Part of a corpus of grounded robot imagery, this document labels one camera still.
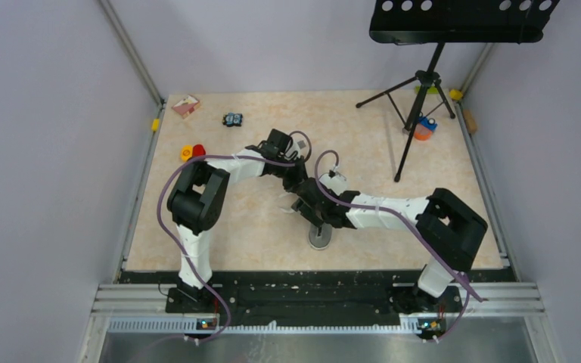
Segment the grey canvas sneaker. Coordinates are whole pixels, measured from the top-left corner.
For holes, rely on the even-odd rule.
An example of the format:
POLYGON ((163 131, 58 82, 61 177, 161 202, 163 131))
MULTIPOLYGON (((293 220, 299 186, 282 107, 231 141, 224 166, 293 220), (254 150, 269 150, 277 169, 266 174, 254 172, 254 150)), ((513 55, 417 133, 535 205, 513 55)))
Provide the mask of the grey canvas sneaker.
POLYGON ((329 224, 323 224, 320 227, 310 225, 309 227, 309 245, 314 250, 324 250, 328 247, 332 238, 333 227, 329 224))

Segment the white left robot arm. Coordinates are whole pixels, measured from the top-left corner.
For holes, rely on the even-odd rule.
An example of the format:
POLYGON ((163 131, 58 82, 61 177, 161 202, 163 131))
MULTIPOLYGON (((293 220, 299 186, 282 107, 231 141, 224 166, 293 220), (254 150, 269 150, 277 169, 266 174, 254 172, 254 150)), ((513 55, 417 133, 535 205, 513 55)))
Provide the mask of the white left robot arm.
POLYGON ((308 179, 306 162, 312 156, 312 143, 308 137, 295 141, 293 136, 273 129, 266 140, 235 154, 192 157, 163 187, 158 203, 166 206, 177 228, 168 235, 181 251, 183 301, 193 312, 208 310, 213 300, 207 288, 213 275, 211 230, 219 221, 228 187, 273 175, 290 193, 308 179))

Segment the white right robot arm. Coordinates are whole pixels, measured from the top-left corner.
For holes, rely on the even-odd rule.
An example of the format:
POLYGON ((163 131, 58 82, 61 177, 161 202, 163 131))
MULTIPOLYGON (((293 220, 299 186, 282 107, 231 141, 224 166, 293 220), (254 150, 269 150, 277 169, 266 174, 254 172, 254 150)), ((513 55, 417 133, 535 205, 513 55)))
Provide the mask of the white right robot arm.
POLYGON ((443 291, 453 281, 483 301, 466 273, 474 264, 488 224, 450 190, 436 188, 427 197, 394 199, 360 191, 334 191, 315 178, 286 181, 283 186, 297 195, 300 214, 318 227, 411 232, 431 255, 413 291, 420 310, 432 312, 440 306, 443 291))

